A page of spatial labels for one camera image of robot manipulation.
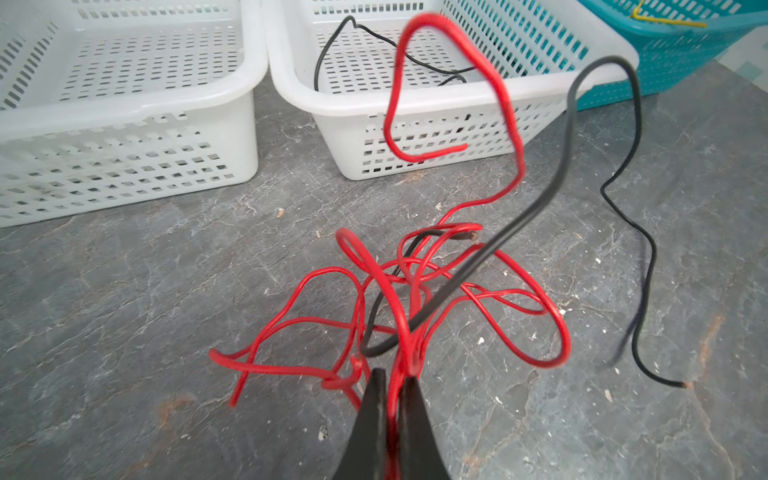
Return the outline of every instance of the concrete floor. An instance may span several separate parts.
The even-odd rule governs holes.
[[[236,376],[208,349],[250,342],[309,271],[351,267],[337,228],[391,257],[436,205],[506,184],[509,158],[352,182],[310,115],[268,79],[255,98],[260,171],[247,184],[0,230],[0,478],[333,474],[355,415],[346,399],[315,379],[254,376],[231,409]],[[628,354],[609,366],[648,251],[598,193],[630,145],[629,106],[583,112],[563,190],[505,248],[566,310],[573,355],[533,369],[474,310],[449,317],[422,388],[454,478],[768,475],[768,94],[711,63],[643,106],[638,157],[612,189],[660,249],[641,353],[695,388],[651,382]],[[525,184],[460,218],[495,232],[527,205],[563,126],[528,145]],[[517,285],[495,264],[476,278]],[[346,318],[353,298],[329,278],[293,313]],[[557,348],[550,322],[492,311],[531,354]],[[261,358],[330,366],[342,344],[307,327]]]

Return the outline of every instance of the yellow wire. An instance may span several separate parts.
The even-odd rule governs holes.
[[[640,3],[637,5],[637,8],[635,8],[632,11],[632,15],[630,15],[631,18],[634,18],[635,20],[642,20],[643,22],[656,22],[656,23],[666,23],[667,25],[683,25],[686,27],[699,27],[699,28],[706,28],[707,24],[704,22],[691,22],[689,20],[670,20],[669,18],[656,18],[656,17],[646,17],[645,15],[640,15],[640,8],[645,3],[645,0],[640,0]]]

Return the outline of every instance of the white plastic basket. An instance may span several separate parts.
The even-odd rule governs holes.
[[[257,171],[259,0],[2,0],[0,227]]]
[[[313,89],[322,47],[347,15],[397,42],[407,21],[440,12],[460,25],[506,78],[525,141],[565,110],[565,95],[578,70],[596,58],[620,55],[637,66],[637,52],[577,0],[268,0],[266,43],[272,79],[291,104],[314,115],[336,164],[352,180],[452,164],[513,151],[493,90],[476,71],[467,84],[436,87],[448,75],[406,60],[404,91],[392,136],[409,154],[468,143],[466,151],[407,164],[387,148],[382,133],[395,49],[348,23],[323,62],[319,91]],[[422,29],[409,53],[443,70],[469,66],[441,32]],[[625,79],[607,65],[595,84]]]

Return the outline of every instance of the plastic basket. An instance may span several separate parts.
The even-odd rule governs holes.
[[[766,0],[650,0],[642,14],[673,20],[698,20],[706,28],[643,22],[630,18],[638,0],[581,0],[626,38],[640,54],[644,95],[672,88],[753,28],[768,23]],[[592,108],[632,98],[629,82],[592,89],[579,108]]]
[[[0,226],[251,178],[259,9],[0,2]]]
[[[478,46],[506,78],[525,141],[565,110],[565,95],[577,70],[605,55],[637,65],[637,52],[576,0],[286,0],[265,2],[267,50],[272,79],[288,102],[311,112],[342,174],[352,180],[451,164],[513,151],[491,87],[477,72],[466,84],[438,87],[448,75],[406,61],[393,137],[410,154],[451,143],[466,151],[407,164],[395,158],[382,134],[389,103],[395,49],[351,24],[323,62],[319,91],[313,89],[322,47],[347,15],[393,41],[420,12],[441,12]],[[422,29],[409,52],[442,69],[468,66],[452,42]],[[626,78],[612,65],[583,85]]]

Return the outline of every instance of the red wire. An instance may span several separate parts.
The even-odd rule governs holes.
[[[453,235],[460,232],[479,232],[482,230],[482,225],[479,223],[446,223],[454,214],[468,207],[474,207],[476,205],[490,204],[505,196],[510,191],[514,190],[522,181],[525,176],[525,159],[523,150],[523,140],[517,129],[517,122],[515,121],[515,109],[512,107],[512,102],[509,98],[509,94],[504,86],[502,78],[498,75],[491,63],[475,48],[472,42],[465,36],[464,32],[456,25],[450,22],[446,17],[437,15],[434,13],[425,13],[417,15],[411,19],[402,32],[400,42],[395,57],[395,75],[392,84],[392,96],[389,100],[389,108],[384,120],[384,137],[386,139],[389,148],[395,155],[404,161],[409,163],[420,163],[429,158],[439,157],[446,154],[463,151],[467,148],[466,144],[445,148],[439,151],[429,152],[420,155],[408,155],[403,153],[395,141],[392,139],[392,123],[395,119],[397,103],[400,97],[400,91],[402,89],[402,73],[403,66],[405,64],[406,46],[410,41],[413,34],[422,27],[431,26],[437,28],[454,41],[459,50],[472,62],[472,64],[488,79],[491,86],[494,88],[498,103],[501,106],[502,113],[504,115],[505,122],[509,137],[515,147],[515,164],[517,166],[517,174],[509,185],[501,189],[495,195],[488,198],[479,200],[472,200],[464,202],[453,207],[435,226],[427,227],[421,230],[416,230],[405,235],[397,249],[397,256],[394,260],[390,260],[385,263],[379,264],[370,252],[366,249],[365,245],[360,241],[354,233],[347,229],[339,229],[336,232],[336,241],[339,244],[341,250],[348,256],[348,258],[365,274],[367,278],[360,283],[354,273],[346,268],[332,266],[316,270],[299,283],[296,289],[293,291],[293,295],[289,298],[283,309],[274,316],[268,324],[266,324],[261,333],[256,339],[245,349],[231,355],[224,355],[216,349],[212,349],[209,352],[210,358],[217,364],[227,367],[228,369],[241,372],[240,379],[235,386],[235,390],[230,400],[230,405],[235,406],[237,400],[240,398],[240,394],[243,391],[243,387],[250,373],[263,373],[267,375],[306,375],[315,376],[322,380],[321,386],[324,389],[337,389],[341,390],[349,401],[353,404],[355,409],[360,407],[360,398],[357,393],[354,392],[353,386],[363,377],[366,380],[370,377],[370,367],[366,358],[360,353],[360,344],[362,342],[362,336],[365,332],[365,315],[366,315],[366,300],[365,294],[371,283],[376,282],[378,288],[381,289],[384,297],[389,304],[389,308],[392,311],[392,316],[395,322],[395,328],[388,326],[375,326],[374,330],[378,332],[387,333],[388,335],[397,334],[399,338],[399,348],[395,355],[395,362],[392,366],[392,372],[389,377],[389,391],[387,395],[387,416],[389,419],[388,433],[389,433],[389,454],[390,464],[387,478],[397,478],[397,469],[395,467],[396,458],[396,444],[397,444],[397,402],[402,388],[402,384],[408,376],[420,376],[423,366],[425,365],[425,358],[429,342],[435,334],[438,327],[445,321],[445,318],[453,310],[453,308],[461,302],[470,301],[482,315],[491,324],[491,327],[502,339],[502,342],[521,360],[524,362],[537,366],[539,368],[553,368],[565,363],[568,356],[571,353],[571,337],[568,333],[568,328],[563,321],[562,315],[558,311],[558,308],[550,300],[544,290],[539,284],[528,274],[523,268],[518,265],[511,257],[501,251],[495,253],[496,257],[501,262],[511,268],[518,276],[531,288],[532,291],[523,289],[505,289],[505,290],[487,290],[486,288],[476,285],[474,283],[465,282],[461,285],[461,290],[464,293],[463,296],[458,296],[453,299],[451,303],[440,313],[437,320],[434,322],[432,318],[429,318],[418,329],[411,332],[408,325],[408,320],[411,316],[415,315],[423,306],[425,301],[429,301],[432,298],[432,291],[426,286],[425,283],[434,280],[435,278],[442,276],[446,279],[451,278],[451,271],[460,265],[464,259],[469,255],[477,251],[482,247],[481,243],[475,243],[466,249],[463,253],[459,254],[454,260],[448,262],[444,266],[440,266],[432,262],[432,258],[440,251],[445,242],[449,241]],[[426,238],[414,249],[413,254],[410,257],[405,257],[403,250],[408,240],[417,237],[424,230],[444,230],[445,232],[436,239]],[[421,250],[427,247],[427,252],[420,257]],[[403,277],[394,276],[386,272],[386,270],[393,266],[399,266],[403,273]],[[290,311],[293,304],[296,302],[296,298],[301,294],[306,284],[313,278],[328,273],[341,273],[349,277],[352,280],[355,289],[357,291],[357,299],[352,313],[352,319],[346,322],[339,322],[319,317],[300,317],[295,319],[289,319],[283,321],[284,316]],[[395,291],[394,284],[407,284],[410,287],[409,291],[409,308],[403,306],[400,298]],[[541,310],[532,310],[513,303],[511,300],[506,299],[506,296],[510,295],[522,295],[534,300],[541,305]],[[503,305],[517,309],[520,312],[527,313],[529,315],[549,315],[554,320],[555,325],[558,328],[561,338],[561,350],[560,353],[553,359],[540,360],[535,359],[522,352],[504,333],[504,330],[499,326],[493,315],[483,305],[483,299],[490,299],[500,302]],[[336,363],[333,364],[330,370],[319,369],[308,366],[268,366],[255,364],[254,360],[257,356],[259,348],[263,342],[268,340],[272,335],[278,333],[280,330],[287,328],[288,326],[296,325],[299,323],[316,323],[319,325],[330,326],[339,329],[346,329],[349,331],[346,344],[339,356]],[[246,357],[244,361],[238,361],[242,357]],[[349,362],[349,368],[346,369],[348,373],[346,376],[341,376],[339,372]]]

